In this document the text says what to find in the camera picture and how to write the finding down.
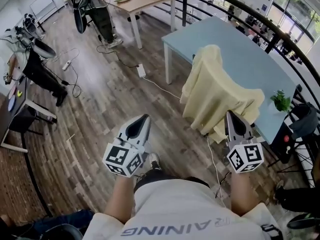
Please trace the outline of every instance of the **t-shirt sleeve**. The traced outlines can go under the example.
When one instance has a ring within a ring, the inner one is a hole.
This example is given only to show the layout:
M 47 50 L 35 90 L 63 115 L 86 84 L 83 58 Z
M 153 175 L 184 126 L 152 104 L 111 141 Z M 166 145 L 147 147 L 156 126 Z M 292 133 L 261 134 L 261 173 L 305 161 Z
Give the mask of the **t-shirt sleeve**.
M 279 228 L 275 218 L 272 216 L 266 205 L 262 202 L 242 217 L 258 224 L 259 226 L 274 225 L 276 228 Z
M 5 64 L 8 64 L 13 54 L 14 52 L 8 46 L 7 41 L 0 40 L 0 57 Z
M 108 240 L 123 227 L 124 225 L 116 218 L 103 213 L 96 213 L 84 234 L 83 240 Z

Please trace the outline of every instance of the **red object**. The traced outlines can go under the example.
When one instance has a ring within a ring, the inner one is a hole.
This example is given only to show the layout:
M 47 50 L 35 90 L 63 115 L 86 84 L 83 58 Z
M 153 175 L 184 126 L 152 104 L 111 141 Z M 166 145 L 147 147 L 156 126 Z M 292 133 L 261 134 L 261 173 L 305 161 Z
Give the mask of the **red object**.
M 283 140 L 284 140 L 284 142 L 289 142 L 290 138 L 288 135 L 286 135 L 286 136 L 284 136 Z

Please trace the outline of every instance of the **railing post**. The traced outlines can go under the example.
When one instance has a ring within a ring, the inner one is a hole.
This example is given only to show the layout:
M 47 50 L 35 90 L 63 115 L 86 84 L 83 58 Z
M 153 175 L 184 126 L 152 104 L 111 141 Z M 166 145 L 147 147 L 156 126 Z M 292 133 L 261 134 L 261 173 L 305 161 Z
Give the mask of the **railing post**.
M 271 52 L 271 50 L 276 46 L 276 44 L 279 41 L 279 36 L 278 35 L 274 35 L 273 38 L 271 39 L 269 45 L 265 48 L 265 52 L 268 54 Z
M 187 3 L 188 0 L 182 1 L 182 26 L 185 27 L 187 23 Z

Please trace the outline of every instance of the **wooden floor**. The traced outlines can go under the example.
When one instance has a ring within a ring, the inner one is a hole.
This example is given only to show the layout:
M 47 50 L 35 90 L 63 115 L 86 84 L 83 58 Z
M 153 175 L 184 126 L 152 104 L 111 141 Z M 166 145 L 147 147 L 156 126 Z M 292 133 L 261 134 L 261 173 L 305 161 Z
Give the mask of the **wooden floor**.
M 118 34 L 124 44 L 117 47 L 119 58 L 129 66 L 142 63 L 147 78 L 162 88 L 179 96 L 187 80 L 191 65 L 173 56 L 173 66 L 178 72 L 171 85 L 165 82 L 165 62 L 161 37 L 170 33 L 170 27 L 143 14 L 139 50 L 133 39 L 127 15 L 113 11 Z M 122 65 L 113 54 L 98 53 L 100 45 L 91 25 L 84 34 L 76 30 L 73 15 L 66 10 L 56 13 L 44 24 L 47 30 L 44 41 L 57 54 L 62 50 L 78 48 L 80 54 L 72 61 L 77 72 L 82 93 L 68 97 L 62 107 L 49 92 L 33 85 L 32 98 L 46 106 L 58 117 L 56 125 L 35 122 L 31 129 L 43 132 L 43 137 L 32 133 L 25 135 L 29 158 L 39 189 L 54 215 L 67 214 L 89 207 L 102 211 L 112 193 L 115 175 L 101 163 L 108 142 L 112 142 L 119 127 L 132 117 L 149 114 L 152 125 L 149 143 L 159 154 L 161 164 L 169 173 L 181 177 L 195 176 L 209 183 L 212 194 L 218 188 L 207 139 L 190 128 L 182 118 L 184 107 L 179 100 L 139 78 L 136 68 Z M 62 54 L 47 66 L 62 79 L 73 84 L 76 75 L 69 67 L 62 71 L 67 60 L 77 55 L 76 50 Z M 223 159 L 224 144 L 212 144 L 214 160 L 222 179 L 230 166 Z M 279 165 L 267 168 L 272 158 L 265 152 L 265 164 L 251 174 L 252 185 L 267 204 L 270 203 L 275 184 L 282 178 L 289 188 L 305 187 L 299 173 L 277 174 Z M 0 150 L 0 213 L 9 213 L 17 222 L 24 223 L 45 216 L 28 177 L 24 157 L 17 152 Z M 229 203 L 230 178 L 222 186 L 226 204 Z M 277 219 L 283 215 L 279 207 L 270 203 Z

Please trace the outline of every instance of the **blue plate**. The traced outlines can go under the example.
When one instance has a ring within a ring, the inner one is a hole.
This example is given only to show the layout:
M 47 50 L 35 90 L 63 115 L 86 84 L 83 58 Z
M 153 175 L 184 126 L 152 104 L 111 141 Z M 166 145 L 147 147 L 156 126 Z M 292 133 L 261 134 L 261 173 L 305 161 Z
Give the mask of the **blue plate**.
M 11 112 L 11 110 L 15 107 L 15 103 L 16 103 L 16 96 L 13 95 L 11 97 L 11 99 L 9 100 L 9 104 L 8 104 L 8 111 Z

